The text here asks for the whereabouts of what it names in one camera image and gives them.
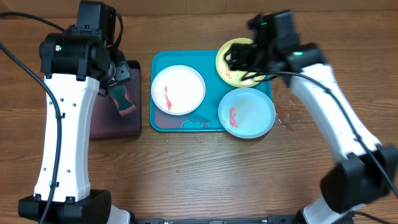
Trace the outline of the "green and pink sponge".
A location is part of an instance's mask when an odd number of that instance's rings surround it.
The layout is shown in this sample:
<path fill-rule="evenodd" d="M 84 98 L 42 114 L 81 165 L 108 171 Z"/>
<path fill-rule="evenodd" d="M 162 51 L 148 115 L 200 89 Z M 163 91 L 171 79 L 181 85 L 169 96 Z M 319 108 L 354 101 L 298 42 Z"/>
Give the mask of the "green and pink sponge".
<path fill-rule="evenodd" d="M 119 114 L 125 116 L 136 110 L 135 104 L 129 99 L 127 89 L 124 85 L 119 85 L 110 89 L 109 94 L 113 99 Z"/>

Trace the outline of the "yellow plate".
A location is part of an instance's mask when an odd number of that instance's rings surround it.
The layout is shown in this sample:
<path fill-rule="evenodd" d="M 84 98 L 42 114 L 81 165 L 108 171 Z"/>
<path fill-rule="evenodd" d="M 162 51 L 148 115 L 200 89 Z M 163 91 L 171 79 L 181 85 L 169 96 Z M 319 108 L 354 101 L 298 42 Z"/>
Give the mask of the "yellow plate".
<path fill-rule="evenodd" d="M 228 64 L 224 60 L 224 54 L 227 50 L 230 49 L 232 44 L 252 44 L 253 40 L 248 38 L 236 38 L 227 41 L 225 44 L 221 46 L 217 55 L 216 55 L 216 70 L 219 76 L 229 85 L 238 87 L 238 88 L 246 88 L 252 87 L 259 83 L 260 80 L 265 79 L 265 75 L 255 77 L 249 80 L 245 80 L 243 82 L 240 81 L 240 78 L 245 74 L 243 71 L 231 71 L 228 67 Z"/>

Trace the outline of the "light blue plate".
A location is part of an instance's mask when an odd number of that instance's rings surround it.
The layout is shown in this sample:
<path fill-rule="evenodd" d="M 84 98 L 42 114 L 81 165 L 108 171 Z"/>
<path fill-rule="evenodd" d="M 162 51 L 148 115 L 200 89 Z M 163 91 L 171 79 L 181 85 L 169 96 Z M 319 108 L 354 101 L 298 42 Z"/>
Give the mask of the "light blue plate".
<path fill-rule="evenodd" d="M 227 132 L 237 138 L 255 139 L 274 125 L 276 112 L 272 100 L 255 88 L 237 88 L 220 101 L 218 117 Z"/>

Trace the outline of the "white plate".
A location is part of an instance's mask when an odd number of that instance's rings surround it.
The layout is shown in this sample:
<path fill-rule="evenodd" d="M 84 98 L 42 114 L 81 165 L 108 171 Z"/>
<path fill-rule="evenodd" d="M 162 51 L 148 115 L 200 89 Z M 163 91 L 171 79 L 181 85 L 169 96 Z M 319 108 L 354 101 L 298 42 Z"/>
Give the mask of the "white plate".
<path fill-rule="evenodd" d="M 151 84 L 151 97 L 164 113 L 180 116 L 196 110 L 206 94 L 205 81 L 198 71 L 186 65 L 161 70 Z"/>

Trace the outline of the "teal serving tray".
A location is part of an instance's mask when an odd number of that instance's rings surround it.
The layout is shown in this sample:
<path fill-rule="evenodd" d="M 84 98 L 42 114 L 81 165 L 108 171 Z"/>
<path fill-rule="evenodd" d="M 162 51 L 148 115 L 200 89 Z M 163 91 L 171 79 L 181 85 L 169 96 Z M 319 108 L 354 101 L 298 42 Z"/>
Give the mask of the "teal serving tray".
<path fill-rule="evenodd" d="M 163 51 L 152 59 L 151 79 L 172 65 L 186 65 L 199 72 L 206 85 L 205 98 L 193 112 L 174 116 L 161 111 L 153 101 L 150 102 L 149 121 L 159 132 L 224 132 L 225 128 L 218 118 L 221 99 L 234 89 L 216 71 L 216 50 Z"/>

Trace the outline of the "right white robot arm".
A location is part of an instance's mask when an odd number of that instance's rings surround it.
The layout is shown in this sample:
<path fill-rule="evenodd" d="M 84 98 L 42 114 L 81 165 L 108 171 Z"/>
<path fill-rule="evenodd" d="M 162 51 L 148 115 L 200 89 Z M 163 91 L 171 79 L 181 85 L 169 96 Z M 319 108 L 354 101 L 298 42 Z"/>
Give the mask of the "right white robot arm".
<path fill-rule="evenodd" d="M 397 192 L 397 148 L 371 134 L 342 93 L 317 44 L 302 44 L 292 11 L 258 14 L 248 21 L 251 44 L 233 44 L 224 60 L 241 79 L 281 77 L 306 106 L 326 139 L 334 168 L 320 182 L 319 199 L 299 210 L 294 223 L 352 223 L 360 209 Z"/>

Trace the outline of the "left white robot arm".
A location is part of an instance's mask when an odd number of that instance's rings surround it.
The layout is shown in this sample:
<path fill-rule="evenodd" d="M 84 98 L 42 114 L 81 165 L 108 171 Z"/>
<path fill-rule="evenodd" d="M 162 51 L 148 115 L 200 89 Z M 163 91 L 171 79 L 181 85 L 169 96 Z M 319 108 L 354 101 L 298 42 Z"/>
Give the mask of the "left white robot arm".
<path fill-rule="evenodd" d="M 101 89 L 116 83 L 127 65 L 118 46 L 116 10 L 82 1 L 76 23 L 41 43 L 40 69 L 47 88 L 44 154 L 34 193 L 19 200 L 21 217 L 39 223 L 132 223 L 107 190 L 91 188 L 88 145 L 91 115 Z"/>

